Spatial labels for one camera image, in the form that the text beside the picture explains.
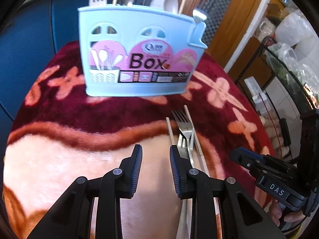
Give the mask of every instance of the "barcode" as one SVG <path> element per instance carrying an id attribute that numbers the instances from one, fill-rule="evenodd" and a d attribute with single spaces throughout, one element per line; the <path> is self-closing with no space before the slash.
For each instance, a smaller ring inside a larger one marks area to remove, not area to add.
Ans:
<path id="1" fill-rule="evenodd" d="M 157 82 L 171 82 L 173 80 L 172 76 L 159 76 L 157 77 Z"/>

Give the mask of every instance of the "blanket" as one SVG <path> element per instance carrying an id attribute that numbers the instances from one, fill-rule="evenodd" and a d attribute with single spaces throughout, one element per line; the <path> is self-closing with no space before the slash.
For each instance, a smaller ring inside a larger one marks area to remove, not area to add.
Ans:
<path id="1" fill-rule="evenodd" d="M 39 75 L 8 139 L 4 201 L 10 225 L 25 239 L 79 176 L 94 179 L 119 166 L 135 144 L 143 147 L 137 192 L 121 201 L 129 239 L 173 239 L 181 211 L 169 161 L 165 117 L 187 105 L 209 175 L 234 177 L 264 206 L 267 195 L 229 152 L 239 146 L 274 155 L 260 119 L 223 69 L 204 54 L 186 92 L 156 97 L 90 97 L 85 93 L 79 42 L 65 45 Z M 92 223 L 92 238 L 95 225 Z"/>

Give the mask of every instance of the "logo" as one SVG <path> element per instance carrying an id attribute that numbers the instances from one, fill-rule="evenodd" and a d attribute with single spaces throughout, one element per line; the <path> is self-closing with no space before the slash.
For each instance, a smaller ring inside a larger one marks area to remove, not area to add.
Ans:
<path id="1" fill-rule="evenodd" d="M 161 41 L 149 41 L 142 45 L 142 49 L 145 53 L 152 54 L 152 55 L 160 55 L 164 53 L 167 49 L 167 45 L 165 45 Z"/>

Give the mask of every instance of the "red cable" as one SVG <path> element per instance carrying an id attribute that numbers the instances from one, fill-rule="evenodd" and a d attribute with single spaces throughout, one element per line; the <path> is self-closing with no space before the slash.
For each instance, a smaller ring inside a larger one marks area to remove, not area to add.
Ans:
<path id="1" fill-rule="evenodd" d="M 267 107 L 266 107 L 266 104 L 265 104 L 265 102 L 264 102 L 264 100 L 263 100 L 263 97 L 261 96 L 261 93 L 259 94 L 259 96 L 260 96 L 261 101 L 263 102 L 263 104 L 264 104 L 264 106 L 265 106 L 265 109 L 266 109 L 266 111 L 267 111 L 267 113 L 268 113 L 268 116 L 270 117 L 270 120 L 272 121 L 272 125 L 273 125 L 274 128 L 275 128 L 275 132 L 276 132 L 276 136 L 277 136 L 278 144 L 279 144 L 279 149 L 280 149 L 280 159 L 282 159 L 282 150 L 281 150 L 281 145 L 280 145 L 280 141 L 279 141 L 279 136 L 278 136 L 278 133 L 277 133 L 277 129 L 276 129 L 275 124 L 274 124 L 274 122 L 273 122 L 273 120 L 272 120 L 272 117 L 271 117 L 270 114 L 269 114 L 269 111 L 268 111 L 268 109 L 267 109 Z"/>

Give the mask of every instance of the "arched window cutout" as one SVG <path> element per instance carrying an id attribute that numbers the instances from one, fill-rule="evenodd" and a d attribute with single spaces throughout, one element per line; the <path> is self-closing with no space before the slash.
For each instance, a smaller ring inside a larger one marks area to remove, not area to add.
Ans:
<path id="1" fill-rule="evenodd" d="M 92 34 L 101 34 L 101 32 L 102 32 L 102 28 L 98 26 L 92 31 Z"/>
<path id="2" fill-rule="evenodd" d="M 142 36 L 151 36 L 152 34 L 152 29 L 148 28 L 147 30 L 142 32 Z"/>
<path id="3" fill-rule="evenodd" d="M 93 45 L 96 43 L 97 41 L 92 41 L 91 43 L 90 43 L 90 47 L 93 47 Z"/>
<path id="4" fill-rule="evenodd" d="M 166 38 L 166 35 L 165 35 L 165 33 L 164 33 L 163 31 L 159 30 L 159 31 L 157 32 L 157 37 Z"/>
<path id="5" fill-rule="evenodd" d="M 107 33 L 108 34 L 116 34 L 117 31 L 115 30 L 115 28 L 111 27 L 111 26 L 108 26 L 107 27 Z"/>

